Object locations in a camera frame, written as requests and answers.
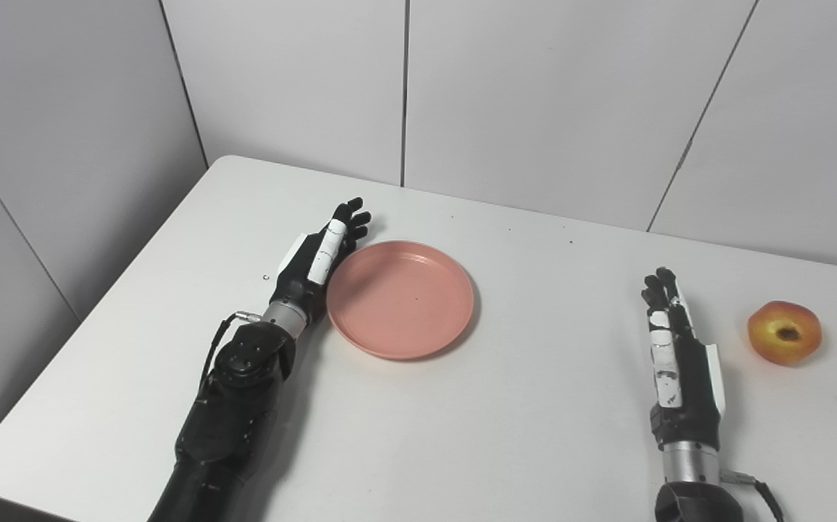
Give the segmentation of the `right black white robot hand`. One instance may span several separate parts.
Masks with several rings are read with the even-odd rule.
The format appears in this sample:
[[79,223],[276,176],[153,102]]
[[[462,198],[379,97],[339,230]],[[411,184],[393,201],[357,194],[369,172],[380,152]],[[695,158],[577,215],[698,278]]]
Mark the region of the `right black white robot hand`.
[[722,409],[711,376],[711,354],[694,333],[675,274],[661,265],[644,279],[657,402],[650,410],[657,449],[677,442],[720,450]]

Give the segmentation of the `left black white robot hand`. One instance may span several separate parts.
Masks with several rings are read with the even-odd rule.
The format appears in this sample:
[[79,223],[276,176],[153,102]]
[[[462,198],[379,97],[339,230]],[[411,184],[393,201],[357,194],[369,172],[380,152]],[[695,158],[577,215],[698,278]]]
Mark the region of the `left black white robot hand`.
[[362,208],[359,197],[342,202],[319,231],[299,236],[281,265],[270,303],[293,305],[308,325],[325,314],[330,278],[368,234],[372,215]]

